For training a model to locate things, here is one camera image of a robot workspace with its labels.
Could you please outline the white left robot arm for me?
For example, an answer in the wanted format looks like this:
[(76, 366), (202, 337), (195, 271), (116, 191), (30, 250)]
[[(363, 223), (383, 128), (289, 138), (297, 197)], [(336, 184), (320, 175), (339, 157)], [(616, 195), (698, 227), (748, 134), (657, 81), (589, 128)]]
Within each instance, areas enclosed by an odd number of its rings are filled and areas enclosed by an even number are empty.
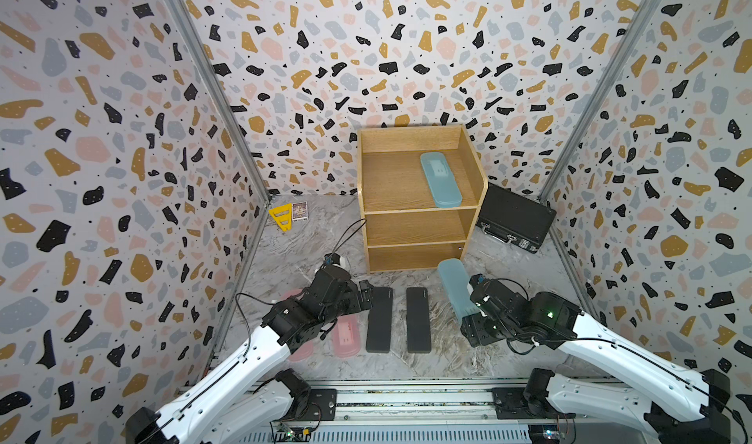
[(257, 426), (303, 418), (311, 387), (293, 370), (264, 376), (303, 345), (322, 339), (338, 318), (368, 311), (373, 286), (354, 283), (338, 265), (322, 265), (298, 295), (269, 312), (225, 361), (185, 393), (153, 411), (143, 407), (127, 420), (128, 443), (226, 443)]

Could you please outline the translucent blue pencil case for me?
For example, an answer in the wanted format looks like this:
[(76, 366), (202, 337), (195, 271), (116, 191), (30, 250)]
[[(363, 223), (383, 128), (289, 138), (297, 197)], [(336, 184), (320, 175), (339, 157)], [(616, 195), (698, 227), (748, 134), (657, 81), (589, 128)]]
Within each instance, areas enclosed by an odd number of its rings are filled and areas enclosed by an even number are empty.
[(456, 258), (446, 259), (439, 263), (437, 270), (458, 322), (462, 324), (465, 317), (479, 313), (480, 310), (470, 300), (470, 275), (462, 261)]
[(462, 195), (442, 152), (426, 152), (420, 155), (420, 163), (432, 198), (438, 208), (457, 208)]

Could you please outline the black pencil case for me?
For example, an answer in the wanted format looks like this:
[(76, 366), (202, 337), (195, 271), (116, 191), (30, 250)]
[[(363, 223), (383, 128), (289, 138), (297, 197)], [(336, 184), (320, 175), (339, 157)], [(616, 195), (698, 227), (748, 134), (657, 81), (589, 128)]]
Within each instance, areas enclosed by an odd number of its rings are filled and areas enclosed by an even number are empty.
[(390, 287), (372, 288), (372, 306), (368, 312), (365, 350), (368, 353), (388, 354), (391, 350), (394, 290)]
[(407, 289), (407, 352), (428, 354), (432, 351), (430, 308), (425, 287)]

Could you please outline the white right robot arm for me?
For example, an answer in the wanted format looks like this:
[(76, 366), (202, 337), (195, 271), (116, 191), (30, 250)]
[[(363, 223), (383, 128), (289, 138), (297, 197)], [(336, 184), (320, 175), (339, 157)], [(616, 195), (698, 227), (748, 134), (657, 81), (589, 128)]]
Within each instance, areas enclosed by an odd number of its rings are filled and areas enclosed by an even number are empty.
[(497, 342), (547, 347), (586, 361), (619, 385), (533, 369), (522, 393), (536, 418), (592, 416), (628, 426), (661, 443), (729, 443), (730, 381), (716, 370), (680, 367), (609, 330), (551, 292), (527, 297), (501, 279), (474, 275), (460, 289), (474, 306), (462, 317), (471, 346)]

